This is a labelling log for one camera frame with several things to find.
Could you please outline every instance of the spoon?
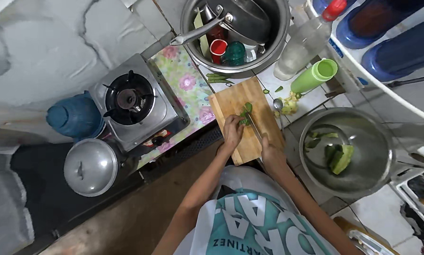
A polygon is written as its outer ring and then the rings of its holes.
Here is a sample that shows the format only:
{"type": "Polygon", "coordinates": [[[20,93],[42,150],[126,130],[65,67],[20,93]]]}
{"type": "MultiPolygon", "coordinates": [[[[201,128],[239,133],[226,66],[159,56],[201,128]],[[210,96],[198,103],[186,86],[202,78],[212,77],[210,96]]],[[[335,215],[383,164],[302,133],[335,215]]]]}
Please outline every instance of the spoon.
{"type": "Polygon", "coordinates": [[[282,121],[282,115],[281,115],[281,109],[283,109],[283,101],[279,98],[275,98],[273,100],[273,106],[275,107],[275,110],[279,112],[279,123],[281,124],[281,134],[283,135],[284,141],[286,141],[286,137],[284,137],[284,129],[283,129],[283,121],[282,121]]]}

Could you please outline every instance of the white cup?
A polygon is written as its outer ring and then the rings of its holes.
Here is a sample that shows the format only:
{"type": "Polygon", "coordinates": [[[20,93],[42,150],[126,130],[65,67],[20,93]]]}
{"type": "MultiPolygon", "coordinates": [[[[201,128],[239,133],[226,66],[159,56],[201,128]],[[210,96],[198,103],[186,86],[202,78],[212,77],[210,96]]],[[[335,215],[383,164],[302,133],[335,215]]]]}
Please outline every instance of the white cup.
{"type": "Polygon", "coordinates": [[[243,44],[245,46],[245,62],[251,62],[256,59],[256,53],[258,51],[258,45],[247,45],[243,44]]]}

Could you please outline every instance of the pot lid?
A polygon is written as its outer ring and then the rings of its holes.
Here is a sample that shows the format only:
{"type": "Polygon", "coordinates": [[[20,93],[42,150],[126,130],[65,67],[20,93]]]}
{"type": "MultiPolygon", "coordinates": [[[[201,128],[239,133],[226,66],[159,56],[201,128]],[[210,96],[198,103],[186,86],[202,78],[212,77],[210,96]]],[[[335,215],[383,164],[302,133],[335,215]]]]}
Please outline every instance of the pot lid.
{"type": "Polygon", "coordinates": [[[76,143],[64,162],[64,177],[76,193],[98,196],[113,185],[118,172],[116,153],[106,142],[89,138],[76,143]]]}

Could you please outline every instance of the gas stove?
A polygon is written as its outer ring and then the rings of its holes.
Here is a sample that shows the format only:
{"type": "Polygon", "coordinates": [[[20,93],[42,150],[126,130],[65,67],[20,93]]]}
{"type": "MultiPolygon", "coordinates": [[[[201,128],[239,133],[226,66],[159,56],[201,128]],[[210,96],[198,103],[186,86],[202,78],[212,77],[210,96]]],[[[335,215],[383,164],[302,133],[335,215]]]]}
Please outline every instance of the gas stove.
{"type": "Polygon", "coordinates": [[[130,156],[148,153],[189,124],[161,73],[140,54],[112,70],[89,92],[113,138],[130,156]]]}

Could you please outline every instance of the kitchen knife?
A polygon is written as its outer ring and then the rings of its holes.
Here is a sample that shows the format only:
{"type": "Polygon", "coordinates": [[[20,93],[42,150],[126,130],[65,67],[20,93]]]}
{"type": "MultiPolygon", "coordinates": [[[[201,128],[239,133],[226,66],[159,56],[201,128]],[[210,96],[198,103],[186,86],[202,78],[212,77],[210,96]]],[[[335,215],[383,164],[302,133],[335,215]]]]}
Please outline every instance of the kitchen knife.
{"type": "Polygon", "coordinates": [[[262,145],[262,137],[261,137],[261,133],[259,132],[258,127],[256,126],[256,124],[254,123],[254,118],[252,118],[251,113],[245,113],[246,119],[248,120],[248,123],[251,125],[251,127],[253,128],[254,134],[256,135],[256,137],[259,140],[259,143],[262,145]]]}

